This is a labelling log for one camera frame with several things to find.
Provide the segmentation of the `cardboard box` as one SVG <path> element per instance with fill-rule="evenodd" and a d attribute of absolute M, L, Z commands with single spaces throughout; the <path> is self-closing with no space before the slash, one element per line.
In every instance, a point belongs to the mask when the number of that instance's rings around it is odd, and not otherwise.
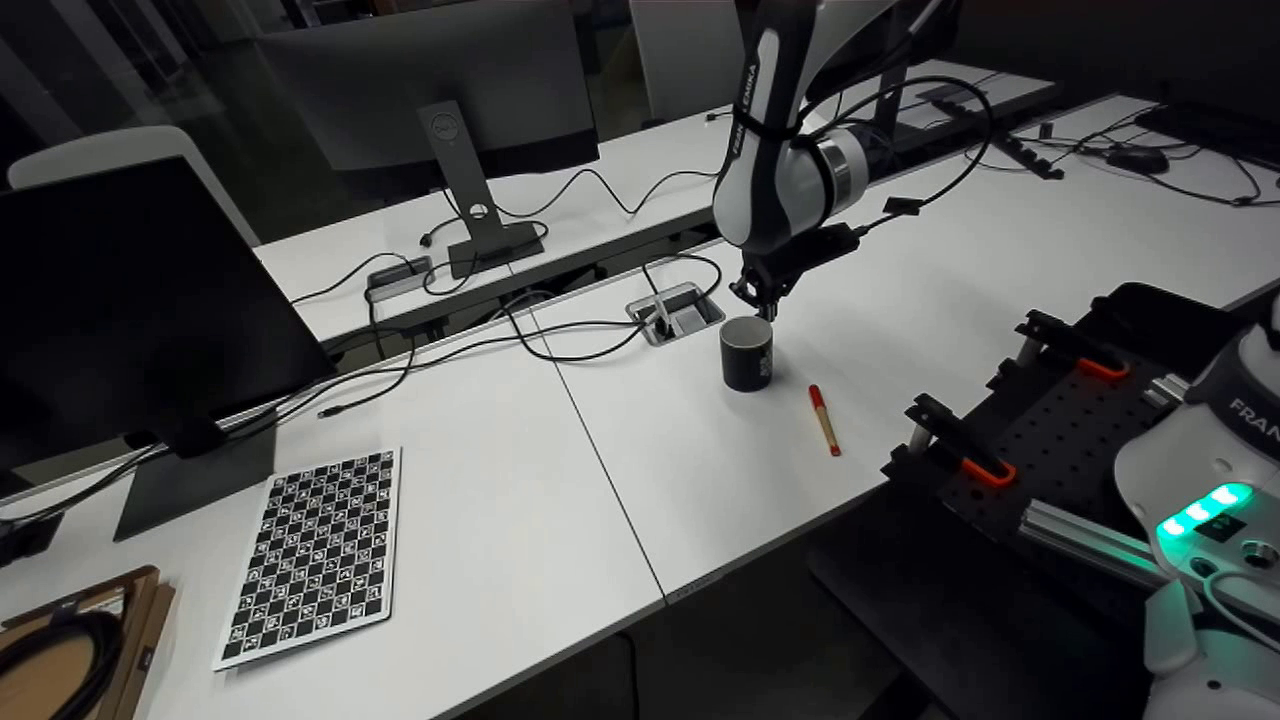
<path fill-rule="evenodd" d="M 174 597 L 146 565 L 0 623 L 0 720 L 132 720 Z"/>

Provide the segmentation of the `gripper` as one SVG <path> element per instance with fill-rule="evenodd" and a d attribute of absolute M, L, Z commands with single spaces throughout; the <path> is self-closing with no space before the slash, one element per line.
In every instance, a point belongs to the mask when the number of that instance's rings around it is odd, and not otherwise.
<path fill-rule="evenodd" d="M 745 252 L 745 275 L 730 283 L 730 291 L 742 302 L 756 307 L 756 315 L 773 323 L 780 297 L 786 296 L 801 275 L 814 266 L 817 247 L 795 240 L 769 252 Z"/>

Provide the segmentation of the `red marker pen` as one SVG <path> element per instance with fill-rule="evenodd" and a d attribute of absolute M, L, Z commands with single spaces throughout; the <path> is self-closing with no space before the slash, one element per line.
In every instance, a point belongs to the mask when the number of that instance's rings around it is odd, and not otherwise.
<path fill-rule="evenodd" d="M 840 447 L 838 438 L 835 433 L 835 427 L 829 416 L 829 410 L 827 407 L 824 395 L 822 393 L 819 386 L 817 384 L 810 384 L 808 387 L 808 393 L 815 413 L 815 418 L 819 421 L 822 433 L 824 436 L 824 441 L 828 446 L 829 455 L 832 457 L 840 457 L 842 450 Z"/>

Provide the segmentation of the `black keyboard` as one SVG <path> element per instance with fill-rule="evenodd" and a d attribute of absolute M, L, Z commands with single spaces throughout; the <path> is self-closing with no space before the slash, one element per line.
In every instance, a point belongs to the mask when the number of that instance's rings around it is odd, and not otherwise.
<path fill-rule="evenodd" d="M 1203 102 L 1160 104 L 1134 124 L 1280 173 L 1280 122 Z"/>

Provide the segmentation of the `black case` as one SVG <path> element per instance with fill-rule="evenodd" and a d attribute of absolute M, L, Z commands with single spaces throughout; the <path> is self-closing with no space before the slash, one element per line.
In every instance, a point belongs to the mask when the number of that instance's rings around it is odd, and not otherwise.
<path fill-rule="evenodd" d="M 1079 327 L 1096 340 L 1193 380 L 1251 323 L 1243 311 L 1126 282 L 1094 297 Z"/>

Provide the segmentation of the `black cup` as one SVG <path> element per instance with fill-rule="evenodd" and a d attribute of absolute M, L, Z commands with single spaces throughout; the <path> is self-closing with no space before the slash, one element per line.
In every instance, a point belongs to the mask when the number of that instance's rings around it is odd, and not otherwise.
<path fill-rule="evenodd" d="M 772 324 L 755 315 L 726 320 L 719 329 L 719 360 L 723 382 L 731 389 L 764 389 L 773 377 Z"/>

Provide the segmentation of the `black power strip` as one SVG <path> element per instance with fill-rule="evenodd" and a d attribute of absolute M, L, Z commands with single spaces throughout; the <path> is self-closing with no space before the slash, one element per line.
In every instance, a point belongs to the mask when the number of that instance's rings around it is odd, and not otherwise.
<path fill-rule="evenodd" d="M 934 99 L 929 100 L 928 104 L 932 105 L 933 109 L 942 111 L 946 117 L 955 120 L 986 119 L 984 113 L 970 110 L 960 102 L 955 102 L 948 99 Z M 988 142 L 988 149 L 998 150 L 1002 155 L 1015 161 L 1020 169 L 1032 173 L 1042 181 L 1061 181 L 1065 178 L 1065 172 L 1062 169 L 1055 167 L 1048 159 L 1042 158 L 1024 141 L 1015 138 L 1000 126 L 993 126 L 993 133 Z"/>

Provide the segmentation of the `black monitor on stand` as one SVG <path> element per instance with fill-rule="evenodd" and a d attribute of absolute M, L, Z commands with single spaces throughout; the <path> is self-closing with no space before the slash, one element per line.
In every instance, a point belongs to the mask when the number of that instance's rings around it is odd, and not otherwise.
<path fill-rule="evenodd" d="M 0 471 L 110 439 L 123 541 L 274 473 L 271 404 L 335 374 L 320 341 L 178 158 L 0 193 Z"/>

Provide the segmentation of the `grey docking hub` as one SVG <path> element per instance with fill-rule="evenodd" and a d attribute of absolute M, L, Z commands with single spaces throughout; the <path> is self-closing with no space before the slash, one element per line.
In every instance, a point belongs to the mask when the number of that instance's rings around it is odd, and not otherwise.
<path fill-rule="evenodd" d="M 421 290 L 434 275 L 435 264 L 430 256 L 415 258 L 407 265 L 388 266 L 369 274 L 365 296 L 369 302 L 379 304 Z"/>

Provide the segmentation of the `black monitor with grey stand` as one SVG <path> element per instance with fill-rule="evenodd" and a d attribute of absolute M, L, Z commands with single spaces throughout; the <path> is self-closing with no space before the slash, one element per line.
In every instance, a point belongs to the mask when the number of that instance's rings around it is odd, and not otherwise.
<path fill-rule="evenodd" d="M 599 137 L 568 0 L 467 0 L 257 44 L 330 168 L 365 201 L 445 190 L 467 236 L 454 278 L 540 254 L 489 182 L 595 161 Z"/>

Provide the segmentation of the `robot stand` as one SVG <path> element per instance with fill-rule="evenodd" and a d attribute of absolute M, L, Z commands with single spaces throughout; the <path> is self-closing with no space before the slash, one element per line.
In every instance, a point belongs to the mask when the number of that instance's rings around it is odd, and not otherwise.
<path fill-rule="evenodd" d="M 1153 556 L 1119 497 L 1119 450 L 1162 420 L 1192 380 L 1096 340 L 1132 365 L 1120 382 L 1043 351 L 1005 363 L 961 418 L 1016 470 L 992 488 L 938 445 L 897 448 L 872 592 L 892 647 L 916 660 L 952 714 L 979 720 L 1144 720 Z"/>

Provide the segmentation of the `black computer mouse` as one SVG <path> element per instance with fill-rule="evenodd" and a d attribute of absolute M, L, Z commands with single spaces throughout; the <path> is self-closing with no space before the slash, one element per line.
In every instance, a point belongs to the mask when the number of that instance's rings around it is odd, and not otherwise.
<path fill-rule="evenodd" d="M 1105 160 L 1110 167 L 1138 176 L 1161 176 L 1171 167 L 1165 151 L 1151 146 L 1117 145 L 1106 151 Z"/>

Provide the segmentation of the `checkered calibration board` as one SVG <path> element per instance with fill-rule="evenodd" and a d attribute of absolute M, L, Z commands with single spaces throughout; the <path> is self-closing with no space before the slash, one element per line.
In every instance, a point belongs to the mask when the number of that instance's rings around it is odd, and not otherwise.
<path fill-rule="evenodd" d="M 392 616 L 402 465 L 389 447 L 268 478 L 214 671 Z"/>

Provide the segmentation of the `black clamp with orange grip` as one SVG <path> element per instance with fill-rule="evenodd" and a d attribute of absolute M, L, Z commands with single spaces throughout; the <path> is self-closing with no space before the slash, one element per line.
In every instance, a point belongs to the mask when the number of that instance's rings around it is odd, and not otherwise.
<path fill-rule="evenodd" d="M 908 452 L 922 457 L 932 445 L 938 445 L 957 460 L 959 471 L 979 483 L 1004 488 L 1016 478 L 1016 468 L 996 454 L 950 407 L 928 393 L 918 395 L 905 411 L 915 429 L 908 441 Z"/>
<path fill-rule="evenodd" d="M 1041 310 L 1029 310 L 1014 331 L 1024 338 L 1014 359 L 1019 368 L 1037 363 L 1048 350 L 1065 357 L 1079 373 L 1101 380 L 1120 382 L 1132 374 L 1132 365 L 1105 345 Z"/>

